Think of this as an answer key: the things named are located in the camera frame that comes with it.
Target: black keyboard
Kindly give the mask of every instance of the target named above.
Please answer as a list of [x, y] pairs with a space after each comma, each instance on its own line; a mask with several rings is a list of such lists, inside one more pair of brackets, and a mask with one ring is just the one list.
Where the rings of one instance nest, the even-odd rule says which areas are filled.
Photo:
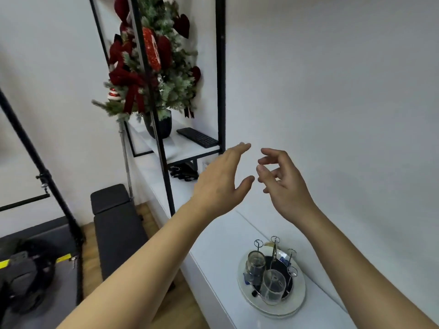
[[190, 139], [192, 142], [195, 142], [206, 149], [218, 145], [218, 141], [216, 139], [211, 138], [203, 133], [200, 133], [198, 130], [195, 130], [194, 128], [188, 127], [188, 128], [177, 129], [177, 133], [183, 135], [184, 137]]

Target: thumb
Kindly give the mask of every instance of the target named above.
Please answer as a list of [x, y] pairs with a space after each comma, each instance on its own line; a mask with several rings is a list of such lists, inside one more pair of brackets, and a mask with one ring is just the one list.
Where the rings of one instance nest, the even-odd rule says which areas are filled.
[[241, 184], [238, 186], [238, 188], [235, 189], [235, 194], [236, 194], [236, 197], [237, 197], [237, 200], [239, 201], [239, 203], [242, 202], [244, 197], [250, 191], [250, 188], [252, 187], [253, 181], [255, 181], [255, 177], [252, 175], [248, 176], [241, 182]]
[[258, 172], [260, 181], [262, 181], [265, 184], [265, 186], [268, 188], [268, 191], [270, 193], [274, 191], [277, 187], [279, 187], [276, 178], [273, 176], [270, 170], [267, 169], [264, 165], [258, 165], [256, 167], [256, 171]]

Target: forearm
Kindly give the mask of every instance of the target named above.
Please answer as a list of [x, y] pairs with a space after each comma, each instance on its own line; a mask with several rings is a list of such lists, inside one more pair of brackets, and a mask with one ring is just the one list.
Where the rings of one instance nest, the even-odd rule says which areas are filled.
[[436, 328], [320, 210], [299, 226], [359, 329]]
[[178, 268], [209, 222], [190, 204], [183, 205], [59, 328], [125, 329], [137, 328], [141, 322], [150, 323]]

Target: wooden floor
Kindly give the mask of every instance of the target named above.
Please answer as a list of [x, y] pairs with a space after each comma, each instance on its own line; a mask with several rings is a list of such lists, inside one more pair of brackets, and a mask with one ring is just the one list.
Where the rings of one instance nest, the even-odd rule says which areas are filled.
[[[140, 204], [137, 212], [143, 216], [143, 226], [148, 238], [151, 238], [158, 231], [151, 211], [146, 204]], [[87, 297], [102, 283], [102, 276], [94, 223], [83, 226], [83, 230], [87, 238], [83, 247], [83, 288], [84, 297]], [[167, 293], [150, 328], [209, 329], [181, 271], [177, 273], [174, 283], [175, 289]]]

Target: round tray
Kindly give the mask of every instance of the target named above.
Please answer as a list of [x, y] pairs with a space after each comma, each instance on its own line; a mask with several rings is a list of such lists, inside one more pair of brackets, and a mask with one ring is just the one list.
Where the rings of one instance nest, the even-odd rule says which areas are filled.
[[[259, 251], [265, 256], [271, 257], [273, 254], [273, 247], [262, 246], [261, 248], [259, 248]], [[249, 304], [251, 304], [256, 309], [260, 310], [264, 315], [268, 317], [284, 318], [293, 315], [303, 304], [305, 300], [305, 291], [306, 291], [305, 277], [303, 276], [303, 273], [300, 270], [297, 263], [294, 261], [294, 259], [291, 259], [291, 265], [297, 269], [297, 277], [293, 278], [294, 279], [293, 292], [290, 293], [290, 296], [284, 298], [279, 304], [275, 306], [271, 306], [271, 305], [267, 305], [262, 300], [260, 295], [256, 295], [254, 297], [252, 295], [253, 291], [255, 290], [253, 285], [245, 282], [244, 279], [245, 262], [247, 261], [249, 252], [251, 252], [251, 250], [245, 253], [244, 256], [242, 257], [241, 261], [239, 262], [238, 272], [237, 272], [239, 289], [241, 290], [244, 298], [249, 302]], [[280, 260], [281, 257], [287, 260], [289, 259], [289, 256], [285, 252], [278, 249], [277, 259]]]

